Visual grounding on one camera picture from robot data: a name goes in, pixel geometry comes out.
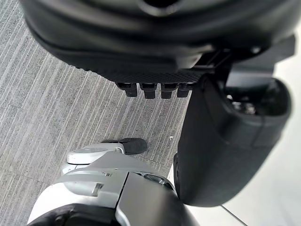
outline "silver metal panel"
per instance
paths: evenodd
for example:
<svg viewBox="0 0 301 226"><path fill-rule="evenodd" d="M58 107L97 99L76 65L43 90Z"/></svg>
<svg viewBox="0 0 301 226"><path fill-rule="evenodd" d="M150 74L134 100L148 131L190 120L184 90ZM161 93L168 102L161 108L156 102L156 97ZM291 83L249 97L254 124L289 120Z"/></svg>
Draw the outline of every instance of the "silver metal panel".
<svg viewBox="0 0 301 226"><path fill-rule="evenodd" d="M128 175L116 219L122 226L197 225L172 190L135 173Z"/></svg>

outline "person's foot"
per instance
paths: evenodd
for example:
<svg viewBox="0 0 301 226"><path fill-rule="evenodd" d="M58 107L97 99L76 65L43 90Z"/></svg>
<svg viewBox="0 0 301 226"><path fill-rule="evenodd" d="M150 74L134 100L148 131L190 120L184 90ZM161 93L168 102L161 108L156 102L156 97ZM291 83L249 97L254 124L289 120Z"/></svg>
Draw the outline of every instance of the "person's foot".
<svg viewBox="0 0 301 226"><path fill-rule="evenodd" d="M147 151L147 143L140 138L124 138L122 140L104 140L102 143L120 143L124 146L125 154L141 154Z"/></svg>

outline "black plastic housing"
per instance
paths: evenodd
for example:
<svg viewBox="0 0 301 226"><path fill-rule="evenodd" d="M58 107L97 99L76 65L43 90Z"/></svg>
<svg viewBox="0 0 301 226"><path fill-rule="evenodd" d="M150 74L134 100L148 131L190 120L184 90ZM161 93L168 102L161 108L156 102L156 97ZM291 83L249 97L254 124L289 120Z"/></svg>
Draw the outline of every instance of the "black plastic housing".
<svg viewBox="0 0 301 226"><path fill-rule="evenodd" d="M274 79L254 104L256 114L234 109L216 82L194 88L174 158L174 180L188 205L212 207L233 198L262 165L291 112L290 95Z"/></svg>

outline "textured surface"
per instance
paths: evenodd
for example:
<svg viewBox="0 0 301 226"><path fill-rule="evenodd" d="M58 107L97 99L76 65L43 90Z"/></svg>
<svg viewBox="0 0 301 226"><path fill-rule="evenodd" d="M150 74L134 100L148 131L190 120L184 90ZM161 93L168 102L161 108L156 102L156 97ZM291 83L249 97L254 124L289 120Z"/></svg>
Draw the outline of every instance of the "textured surface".
<svg viewBox="0 0 301 226"><path fill-rule="evenodd" d="M25 225L65 154L103 139L146 139L149 150L138 158L167 175L187 103L175 93L128 98L59 61L32 38L16 0L0 0L0 226Z"/></svg>

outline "white surface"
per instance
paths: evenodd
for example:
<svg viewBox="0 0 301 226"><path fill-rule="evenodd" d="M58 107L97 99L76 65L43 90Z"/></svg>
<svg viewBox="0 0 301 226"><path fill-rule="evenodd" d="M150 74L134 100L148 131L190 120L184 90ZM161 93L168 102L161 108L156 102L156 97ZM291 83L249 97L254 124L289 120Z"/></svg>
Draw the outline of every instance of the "white surface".
<svg viewBox="0 0 301 226"><path fill-rule="evenodd" d="M107 152L125 153L124 146L122 144L94 144L69 152L67 154L67 163L75 165L89 165L105 155Z"/></svg>

